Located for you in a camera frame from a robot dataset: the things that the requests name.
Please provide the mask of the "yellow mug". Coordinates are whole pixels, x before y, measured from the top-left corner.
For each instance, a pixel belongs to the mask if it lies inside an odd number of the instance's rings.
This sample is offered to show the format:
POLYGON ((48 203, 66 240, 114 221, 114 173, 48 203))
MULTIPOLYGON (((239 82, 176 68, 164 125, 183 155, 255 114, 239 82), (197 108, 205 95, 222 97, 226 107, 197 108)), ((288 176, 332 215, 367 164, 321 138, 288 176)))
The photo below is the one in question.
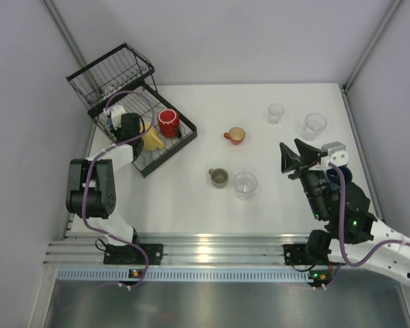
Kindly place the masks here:
POLYGON ((159 133, 156 128, 150 122, 145 121, 141 127, 140 132, 148 131, 142 136, 143 149, 151 152, 155 150, 161 150, 165 147, 165 142, 159 137, 159 133))

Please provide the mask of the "red mug black handle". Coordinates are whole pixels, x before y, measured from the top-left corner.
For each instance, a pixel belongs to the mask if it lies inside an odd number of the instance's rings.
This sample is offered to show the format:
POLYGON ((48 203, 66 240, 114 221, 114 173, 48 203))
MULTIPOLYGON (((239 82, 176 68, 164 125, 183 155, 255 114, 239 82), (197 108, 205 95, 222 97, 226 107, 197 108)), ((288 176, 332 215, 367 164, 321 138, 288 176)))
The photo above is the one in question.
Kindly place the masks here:
POLYGON ((158 116, 158 125, 162 136, 166 138, 181 138, 179 114, 174 109, 164 109, 158 116))

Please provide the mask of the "black wire dish rack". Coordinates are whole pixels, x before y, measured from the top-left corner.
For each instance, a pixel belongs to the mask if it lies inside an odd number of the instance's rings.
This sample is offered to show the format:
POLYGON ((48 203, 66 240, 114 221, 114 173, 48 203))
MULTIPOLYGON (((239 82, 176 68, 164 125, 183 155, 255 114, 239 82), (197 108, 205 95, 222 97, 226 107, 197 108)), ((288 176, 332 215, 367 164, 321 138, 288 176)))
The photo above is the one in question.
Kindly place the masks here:
POLYGON ((107 130, 103 109, 122 105, 126 112, 137 113, 144 121, 153 123, 165 147, 151 152, 143 150, 135 155, 132 165, 143 177, 149 176, 197 137, 197 127, 183 113, 179 113, 182 137, 162 136, 157 116, 162 110, 175 109, 175 106, 160 95, 153 74, 152 63, 123 43, 66 77, 92 121, 113 143, 118 142, 118 130, 107 130))

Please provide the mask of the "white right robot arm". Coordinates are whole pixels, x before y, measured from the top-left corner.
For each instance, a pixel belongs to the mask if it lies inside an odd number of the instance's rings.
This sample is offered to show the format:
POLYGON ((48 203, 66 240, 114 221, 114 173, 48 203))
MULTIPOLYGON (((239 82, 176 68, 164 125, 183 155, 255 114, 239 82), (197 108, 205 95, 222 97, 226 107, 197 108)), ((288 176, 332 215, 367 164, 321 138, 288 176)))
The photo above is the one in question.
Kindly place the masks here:
POLYGON ((363 268, 410 287, 410 238, 370 212, 370 199, 353 182, 349 154, 335 141, 296 151, 280 143, 281 171, 301 183, 314 218, 325 223, 303 244, 284 245, 285 263, 307 272, 312 287, 327 288, 342 265, 363 268))

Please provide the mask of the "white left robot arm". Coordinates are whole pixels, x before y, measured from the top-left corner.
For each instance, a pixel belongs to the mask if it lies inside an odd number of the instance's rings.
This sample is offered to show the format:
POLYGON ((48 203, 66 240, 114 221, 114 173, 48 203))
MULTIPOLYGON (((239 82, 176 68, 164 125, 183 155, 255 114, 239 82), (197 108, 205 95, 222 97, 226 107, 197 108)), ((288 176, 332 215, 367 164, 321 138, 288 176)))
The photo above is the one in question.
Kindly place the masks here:
POLYGON ((163 245, 141 243, 135 228, 115 209, 115 173, 131 164, 143 150, 145 122, 136 113, 123 113, 112 119, 117 143, 88 159, 69 164, 66 208, 82 218, 85 226, 105 235, 95 246, 104 252, 104 264, 160 265, 163 245))

